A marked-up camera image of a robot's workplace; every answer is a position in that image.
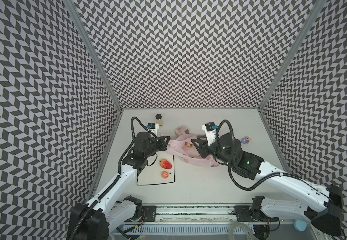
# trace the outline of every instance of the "white table surface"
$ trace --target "white table surface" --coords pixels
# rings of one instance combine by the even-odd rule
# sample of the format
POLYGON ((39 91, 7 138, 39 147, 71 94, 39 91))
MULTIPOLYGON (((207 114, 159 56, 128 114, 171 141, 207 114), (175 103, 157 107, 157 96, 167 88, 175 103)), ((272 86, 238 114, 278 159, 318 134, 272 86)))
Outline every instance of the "white table surface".
MULTIPOLYGON (((124 110, 113 144, 105 163, 103 174, 99 180, 98 190, 117 173, 117 162, 132 140, 130 119, 138 117, 147 125, 155 122, 155 115, 161 114, 163 127, 158 135, 176 138, 175 129, 185 125, 190 133, 204 135, 201 125, 205 122, 215 122, 223 119, 231 122, 237 139, 249 136, 252 142, 243 144, 244 151, 251 152, 266 161, 283 169, 271 140, 264 128, 257 109, 129 109, 124 110)), ((143 131, 137 121, 134 121, 135 133, 143 131)), ((220 130, 221 135, 228 132, 226 124, 220 130)), ((233 173, 235 180, 246 187, 255 182, 233 173)), ((178 203, 252 203, 253 197, 263 195, 272 199, 294 200, 290 195, 267 185, 265 182, 252 191, 243 191, 233 184, 226 166, 200 167, 181 161, 175 157, 175 182, 162 185, 137 186, 136 180, 123 192, 120 200, 132 195, 146 204, 178 204, 178 203)))

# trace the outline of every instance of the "vent grille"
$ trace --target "vent grille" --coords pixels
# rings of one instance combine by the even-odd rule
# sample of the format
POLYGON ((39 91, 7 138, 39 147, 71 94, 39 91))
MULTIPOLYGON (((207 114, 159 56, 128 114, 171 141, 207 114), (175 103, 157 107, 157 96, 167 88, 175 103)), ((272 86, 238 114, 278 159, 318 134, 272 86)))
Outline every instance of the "vent grille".
MULTIPOLYGON (((123 230, 133 227, 134 225, 124 225, 123 230)), ((149 235, 216 235, 216 234, 227 234, 231 225, 227 224, 209 224, 201 226, 191 225, 165 225, 165 226, 154 226, 146 225, 141 228, 136 228, 127 234, 140 234, 142 230, 143 234, 149 235)), ((249 224, 248 227, 253 231, 253 225, 249 224)), ((235 228, 235 234, 245 234, 242 228, 235 228)))

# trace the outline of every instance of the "strawberry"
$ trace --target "strawberry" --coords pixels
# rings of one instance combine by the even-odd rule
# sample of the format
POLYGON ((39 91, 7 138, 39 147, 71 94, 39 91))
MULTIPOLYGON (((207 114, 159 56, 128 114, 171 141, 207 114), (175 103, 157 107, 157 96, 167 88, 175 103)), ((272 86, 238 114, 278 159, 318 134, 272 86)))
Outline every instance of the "strawberry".
POLYGON ((162 176, 163 178, 167 178, 167 177, 169 177, 169 174, 171 174, 171 172, 170 172, 170 173, 167 173, 166 171, 164 171, 164 172, 161 174, 161 176, 162 176))
POLYGON ((160 166, 162 168, 165 168, 165 169, 171 169, 172 168, 172 164, 169 161, 167 161, 166 159, 163 159, 160 161, 160 166))
POLYGON ((193 144, 190 144, 189 142, 185 142, 185 146, 187 146, 187 147, 192 147, 193 144))

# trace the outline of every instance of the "black cable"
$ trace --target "black cable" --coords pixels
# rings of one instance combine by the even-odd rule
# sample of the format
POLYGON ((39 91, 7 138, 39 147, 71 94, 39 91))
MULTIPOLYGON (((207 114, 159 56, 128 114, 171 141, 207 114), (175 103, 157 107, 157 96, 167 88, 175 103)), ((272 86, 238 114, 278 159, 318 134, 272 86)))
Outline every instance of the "black cable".
POLYGON ((216 160, 216 157, 217 157, 216 156, 217 155, 216 152, 217 152, 218 145, 219 145, 219 131, 220 131, 221 126, 224 123, 226 123, 228 125, 229 132, 231 133, 231 136, 232 136, 232 142, 231 142, 232 151, 233 152, 235 151, 235 137, 234 137, 232 125, 231 125, 231 123, 228 120, 224 119, 223 121, 220 122, 219 126, 216 128, 216 133, 215 133, 215 151, 213 153, 213 158, 219 164, 221 164, 221 163, 216 160))
POLYGON ((341 231, 342 231, 342 233, 343 233, 343 235, 344 235, 344 240, 346 240, 347 239, 347 236, 345 235, 345 233, 344 233, 344 229, 341 229, 341 231))
POLYGON ((330 199, 327 195, 325 195, 324 193, 322 192, 319 192, 317 189, 315 189, 313 186, 311 186, 310 184, 308 184, 308 182, 304 181, 303 179, 299 178, 299 180, 301 180, 303 183, 305 183, 306 185, 310 186, 310 188, 314 189, 316 192, 322 194, 323 196, 325 196, 326 198, 328 198, 329 201, 331 201, 331 203, 334 203, 332 201, 332 199, 330 199))
POLYGON ((123 152, 122 156, 120 157, 119 161, 117 162, 117 171, 118 173, 121 175, 122 174, 122 161, 124 156, 126 155, 126 153, 131 149, 132 145, 133 145, 134 141, 131 141, 131 144, 127 147, 127 149, 123 152))
POLYGON ((277 221, 279 222, 279 224, 277 225, 277 227, 275 229, 270 230, 270 232, 276 231, 280 227, 280 218, 277 218, 277 221))
POLYGON ((75 225, 74 229, 71 232, 71 235, 69 236, 69 240, 73 240, 77 231, 80 228, 80 225, 85 221, 85 218, 88 216, 88 214, 91 213, 92 209, 94 208, 94 206, 98 203, 98 200, 95 200, 90 206, 89 208, 83 213, 83 215, 81 216, 81 218, 79 218, 79 220, 77 221, 77 224, 75 225))
POLYGON ((132 235, 127 235, 125 234, 122 230, 120 230, 120 228, 116 228, 116 230, 121 233, 121 235, 123 235, 125 238, 127 239, 131 239, 131 240, 135 240, 135 239, 138 239, 141 235, 136 235, 136 236, 132 236, 132 235))
POLYGON ((148 167, 152 166, 152 165, 156 162, 156 160, 157 160, 157 153, 155 153, 155 155, 156 155, 156 158, 155 158, 155 160, 152 162, 151 165, 148 165, 148 160, 147 160, 147 166, 148 166, 148 167))
POLYGON ((155 139, 157 139, 156 134, 154 134, 152 131, 148 131, 148 128, 147 128, 146 126, 144 126, 144 125, 142 124, 142 122, 141 122, 137 117, 132 117, 132 118, 131 118, 132 140, 135 139, 135 130, 134 130, 134 128, 133 128, 133 120, 135 120, 135 119, 139 122, 140 126, 141 126, 145 131, 149 132, 152 136, 155 137, 155 139))
MULTIPOLYGON (((102 193, 100 194, 100 196, 98 197, 99 200, 101 200, 112 188, 113 186, 117 183, 117 181, 120 179, 120 176, 118 175, 115 180, 111 183, 111 185, 109 185, 109 187, 102 193)), ((81 224, 85 221, 86 217, 88 216, 88 214, 90 214, 90 212, 92 211, 92 209, 94 208, 94 206, 98 203, 98 200, 95 200, 88 209, 85 210, 85 212, 83 213, 83 215, 79 218, 79 220, 77 221, 77 224, 75 225, 74 229, 71 232, 71 235, 69 237, 69 240, 73 240, 77 231, 79 230, 81 224)))

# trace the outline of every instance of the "metal plate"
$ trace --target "metal plate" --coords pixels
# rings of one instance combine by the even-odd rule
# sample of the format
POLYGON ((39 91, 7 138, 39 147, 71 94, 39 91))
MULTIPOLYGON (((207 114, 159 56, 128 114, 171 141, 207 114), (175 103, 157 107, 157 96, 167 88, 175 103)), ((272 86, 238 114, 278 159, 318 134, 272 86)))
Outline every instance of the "metal plate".
POLYGON ((234 207, 238 222, 255 222, 256 221, 251 217, 251 211, 249 210, 250 206, 251 205, 243 205, 243 206, 234 207))
POLYGON ((145 222, 154 222, 156 218, 156 206, 143 206, 143 214, 145 213, 145 222))
MULTIPOLYGON (((250 205, 243 205, 243 206, 234 206, 236 211, 236 218, 238 219, 238 222, 258 222, 257 220, 253 219, 251 217, 251 211, 249 210, 250 205)), ((267 222, 268 219, 271 222, 277 222, 276 217, 268 218, 266 215, 261 213, 262 221, 267 222)))

